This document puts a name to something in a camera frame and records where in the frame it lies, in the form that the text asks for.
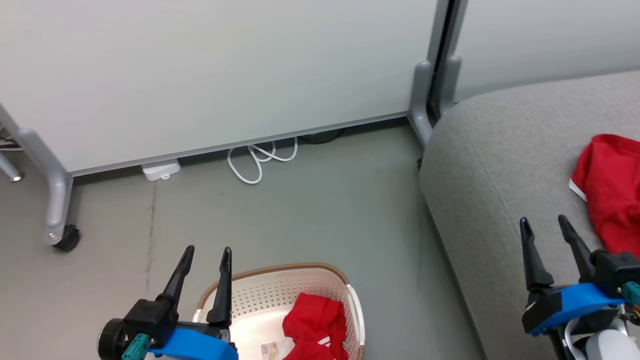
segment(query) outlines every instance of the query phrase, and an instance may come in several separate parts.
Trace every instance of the laundry basket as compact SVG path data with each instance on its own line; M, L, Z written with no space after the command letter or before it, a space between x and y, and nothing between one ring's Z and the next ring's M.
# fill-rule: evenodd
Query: laundry basket
M217 289L216 282L202 295L194 322L207 322ZM285 339L282 320L300 293L344 304L347 333L343 346L349 360L362 360L365 331L358 295L340 270L322 263L272 266L233 276L230 333L240 360L261 360L263 345Z

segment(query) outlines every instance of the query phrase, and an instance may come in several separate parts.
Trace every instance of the red cloth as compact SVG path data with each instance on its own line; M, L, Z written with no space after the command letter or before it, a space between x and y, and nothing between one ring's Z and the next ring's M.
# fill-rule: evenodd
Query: red cloth
M640 142L597 135L573 171L572 190L588 202L589 217L607 251L640 258Z
M347 333L344 306L326 297L301 293L282 322L296 346L285 360L348 360L342 343ZM325 338L330 344L326 346Z

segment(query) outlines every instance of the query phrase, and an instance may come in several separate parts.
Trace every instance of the white partition panel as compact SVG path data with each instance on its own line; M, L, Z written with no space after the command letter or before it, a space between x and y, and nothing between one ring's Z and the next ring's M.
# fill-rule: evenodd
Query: white partition panel
M435 10L2 0L0 102L69 172L406 113Z
M640 69L640 1L460 3L446 54L460 71L449 71L442 85L450 102L516 85Z

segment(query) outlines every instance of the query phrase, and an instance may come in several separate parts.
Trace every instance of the gray fabric upholstery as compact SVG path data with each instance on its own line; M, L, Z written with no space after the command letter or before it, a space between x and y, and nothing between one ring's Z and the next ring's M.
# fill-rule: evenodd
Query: gray fabric upholstery
M593 135L640 140L640 72L484 94L456 105L427 144L422 191L442 236L488 359L555 359L530 338L518 220L526 216L556 284L577 282L558 214L591 250L601 247L586 204L569 190Z

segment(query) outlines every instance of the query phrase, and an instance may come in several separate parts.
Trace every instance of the brown basket rim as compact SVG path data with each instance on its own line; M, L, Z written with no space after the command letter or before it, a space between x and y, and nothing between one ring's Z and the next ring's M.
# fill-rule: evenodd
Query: brown basket rim
M231 277L231 281L236 281L236 280L245 279L251 276L269 274L272 272L279 272L279 271L285 271L285 270L301 270L301 269L316 269L316 268L328 270L334 273L335 275L337 275L340 278L340 280L344 282L345 285L350 284L349 279L347 278L346 275L344 275L343 272L338 270L338 268L336 268L335 266L325 264L325 263L296 263L296 264L288 264L288 265L267 266L266 268L249 270L249 271L241 272L240 274L235 274ZM211 296L211 293L214 292L216 289L218 289L217 281L214 282L210 287L208 287L207 290L204 292L204 294L200 297L200 301L198 301L197 309L202 310L202 308L204 307L204 304L207 302L207 299L209 298L209 296Z

